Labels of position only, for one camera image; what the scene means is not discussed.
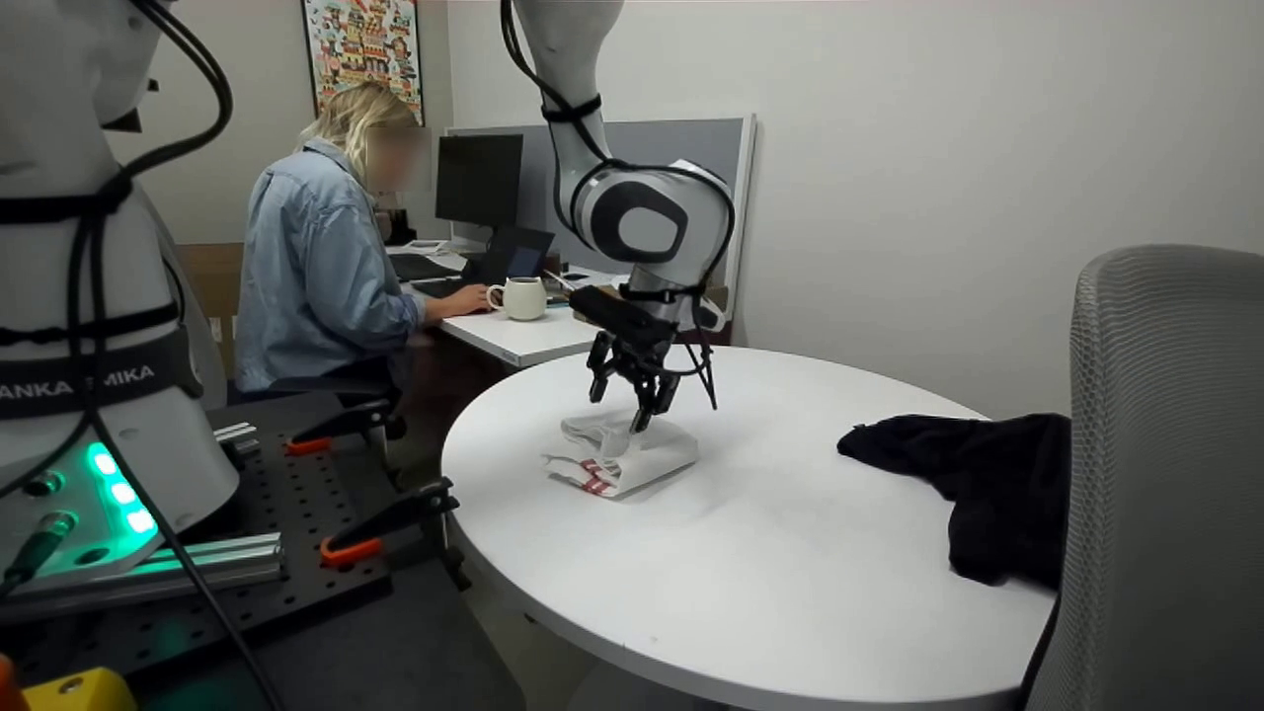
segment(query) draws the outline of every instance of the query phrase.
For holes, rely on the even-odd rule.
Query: red tool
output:
[[[452,511],[460,511],[460,502],[445,494],[452,484],[445,480],[435,480],[435,484],[421,484],[420,489],[396,500],[390,505],[383,505],[378,515],[362,518],[361,527],[336,532],[336,539],[323,539],[319,540],[319,565],[323,571],[344,571],[344,565],[356,565],[356,563],[373,563],[383,552],[383,532],[390,531],[408,531],[408,527],[421,527],[421,521],[439,521],[441,531],[441,518]]]

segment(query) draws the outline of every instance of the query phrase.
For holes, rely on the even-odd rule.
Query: computer monitor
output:
[[[523,136],[439,139],[435,219],[470,224],[518,224]]]

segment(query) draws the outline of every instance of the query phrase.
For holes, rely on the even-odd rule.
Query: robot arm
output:
[[[669,370],[662,359],[676,332],[697,327],[706,276],[732,240],[736,207],[716,173],[682,157],[669,168],[612,157],[595,54],[623,0],[512,0],[512,10],[532,66],[518,47],[508,0],[502,0],[504,47],[545,101],[556,153],[556,219],[587,248],[631,264],[623,302],[595,288],[572,297],[572,307],[603,327],[587,352],[594,402],[612,370],[623,376],[641,401],[631,430],[645,430],[653,415],[670,406],[682,370]],[[710,392],[706,348],[697,359],[697,376]]]

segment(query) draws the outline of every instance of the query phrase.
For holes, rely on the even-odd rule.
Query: white mug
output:
[[[504,286],[486,288],[486,303],[504,320],[543,320],[545,315],[545,281],[543,276],[508,276]]]

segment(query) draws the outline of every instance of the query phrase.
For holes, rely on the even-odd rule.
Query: white round table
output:
[[[990,709],[1018,686],[1052,596],[947,565],[919,480],[839,456],[857,423],[972,410],[919,386],[752,348],[716,352],[719,410],[687,378],[670,423],[701,461],[622,502],[545,473],[587,402],[583,357],[479,397],[441,446],[460,531],[572,644],[736,709]]]

